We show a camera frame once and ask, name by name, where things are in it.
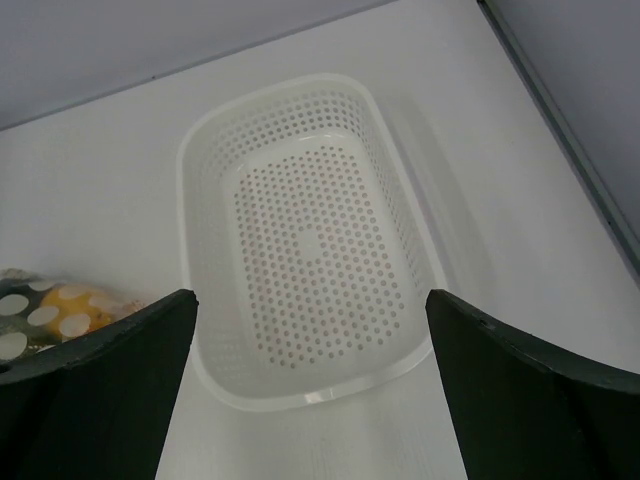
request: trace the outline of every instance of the white table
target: white table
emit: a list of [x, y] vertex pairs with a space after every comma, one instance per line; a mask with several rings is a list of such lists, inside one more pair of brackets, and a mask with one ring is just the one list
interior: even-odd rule
[[[400, 0], [0, 133], [0, 265], [145, 298], [179, 288], [185, 132], [239, 95], [322, 71], [380, 103], [456, 293], [640, 372], [636, 279], [471, 0]], [[223, 405], [188, 364], [158, 478], [459, 479], [464, 468], [433, 357], [368, 392], [268, 414]]]

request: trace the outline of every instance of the basket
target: basket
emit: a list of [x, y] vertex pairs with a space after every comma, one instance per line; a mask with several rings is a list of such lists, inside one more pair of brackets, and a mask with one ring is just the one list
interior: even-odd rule
[[446, 286], [369, 92], [313, 75], [215, 109], [178, 158], [194, 363], [223, 401], [270, 411], [397, 377], [430, 351]]

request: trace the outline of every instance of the polka dot package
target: polka dot package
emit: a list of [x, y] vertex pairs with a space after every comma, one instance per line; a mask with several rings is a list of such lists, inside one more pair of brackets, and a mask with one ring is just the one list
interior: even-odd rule
[[139, 310], [104, 290], [0, 271], [0, 365], [102, 328]]

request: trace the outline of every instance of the gray wall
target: gray wall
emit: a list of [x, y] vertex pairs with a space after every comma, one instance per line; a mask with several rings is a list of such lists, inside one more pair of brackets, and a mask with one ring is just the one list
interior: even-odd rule
[[640, 237], [640, 1], [491, 0]]
[[381, 3], [4, 0], [0, 128]]

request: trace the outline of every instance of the white wall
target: white wall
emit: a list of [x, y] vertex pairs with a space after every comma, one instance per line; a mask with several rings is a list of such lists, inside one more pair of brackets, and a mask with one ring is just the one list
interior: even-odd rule
[[2, 1], [0, 128], [387, 1]]

